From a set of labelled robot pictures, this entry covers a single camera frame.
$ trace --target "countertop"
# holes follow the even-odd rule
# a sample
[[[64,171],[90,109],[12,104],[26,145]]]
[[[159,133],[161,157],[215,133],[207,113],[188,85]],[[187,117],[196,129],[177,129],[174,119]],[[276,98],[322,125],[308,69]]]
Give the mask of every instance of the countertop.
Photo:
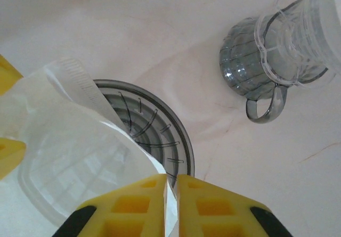
[[[0,0],[0,53],[24,76],[72,56],[93,79],[151,91],[188,131],[197,178],[266,204],[293,236],[340,236],[341,77],[290,88],[258,125],[220,74],[229,29],[273,1]]]

